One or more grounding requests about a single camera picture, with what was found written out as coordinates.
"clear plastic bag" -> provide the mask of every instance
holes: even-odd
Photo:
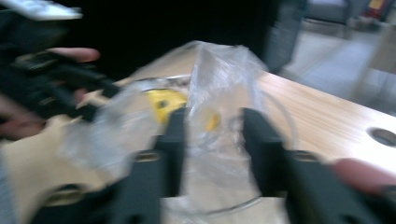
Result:
[[[195,52],[190,74],[171,74],[169,78],[152,73],[167,61],[183,58],[186,51]],[[257,82],[267,70],[265,64],[243,46],[193,41],[143,70],[141,74],[151,72],[155,78],[128,83],[100,110],[90,127],[71,124],[69,133],[79,132],[66,136],[62,155],[84,167],[105,169],[115,177],[125,175],[130,164],[125,158],[149,149],[152,136],[163,130],[142,91],[173,89],[187,95],[188,148],[181,196],[165,199],[164,209],[186,222],[206,223],[210,216],[258,202],[260,193],[252,182],[249,156],[242,145],[240,115],[241,107],[265,112]]]

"floor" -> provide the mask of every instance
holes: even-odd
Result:
[[[343,37],[343,27],[304,21],[293,54],[293,61],[278,75],[314,89],[351,100],[360,105],[396,116],[396,76],[370,70],[370,78],[357,97],[351,98],[361,71],[375,50],[384,23],[376,22],[352,30]]]

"hole in table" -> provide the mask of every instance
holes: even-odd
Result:
[[[380,128],[372,128],[368,130],[368,134],[382,145],[396,147],[396,134],[393,132]]]

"person's hand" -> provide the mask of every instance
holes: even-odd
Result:
[[[56,48],[48,50],[72,57],[81,63],[97,60],[100,56],[96,49]],[[76,99],[78,101],[81,100],[84,93],[84,90],[76,91]],[[44,119],[2,94],[0,94],[0,119],[6,120],[6,122],[0,123],[0,137],[10,140],[19,140],[24,137],[36,135],[45,128],[46,124]]]

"wooden table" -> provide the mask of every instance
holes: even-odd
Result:
[[[151,64],[138,71],[132,79],[148,75],[163,77],[189,74],[193,62],[194,58],[184,53]],[[262,89],[283,105],[297,128],[298,142],[294,142],[295,147],[315,151],[324,161],[343,157],[359,158],[396,174],[396,148],[376,142],[367,133],[371,128],[396,133],[396,118],[282,77],[265,72],[262,74]],[[290,133],[290,122],[276,103],[268,97],[266,102],[268,117],[287,139],[287,146],[291,147],[291,139],[295,136]],[[35,211],[37,202],[42,199],[41,195],[52,187],[76,182],[86,183],[93,189],[104,185],[104,179],[97,172],[80,169],[57,156],[58,146],[63,140],[63,129],[60,127],[68,121],[64,117],[57,117],[42,134],[3,148],[22,224]],[[282,218],[275,216],[276,213],[265,212],[275,209],[279,213],[278,207],[278,200],[268,199],[247,211],[211,220],[210,223],[285,223]],[[167,223],[176,221],[170,218]]]

